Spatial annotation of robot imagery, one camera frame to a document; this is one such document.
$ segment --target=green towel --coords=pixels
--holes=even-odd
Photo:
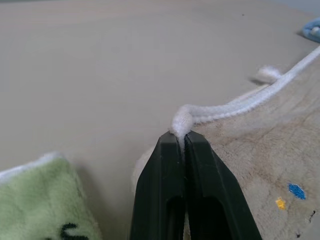
[[[69,162],[48,154],[0,172],[0,240],[101,240]]]

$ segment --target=beige towel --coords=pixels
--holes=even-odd
[[[237,178],[264,240],[306,232],[320,204],[320,57],[255,109],[194,127]],[[132,176],[137,182],[151,154]],[[305,199],[289,191],[300,186]],[[276,201],[281,198],[285,209]]]

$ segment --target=blue dot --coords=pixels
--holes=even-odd
[[[289,192],[293,193],[298,199],[306,200],[305,191],[297,184],[288,183]]]

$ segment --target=yellow dot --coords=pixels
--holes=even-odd
[[[277,206],[280,210],[286,209],[286,202],[281,197],[278,197],[278,199],[275,201],[275,203],[277,204]]]

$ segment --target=black print on towel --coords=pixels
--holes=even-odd
[[[87,236],[70,236],[68,233],[69,229],[76,229],[77,225],[74,223],[68,223],[62,226],[60,231],[61,240],[89,240]],[[45,240],[53,240],[50,237],[47,237]]]

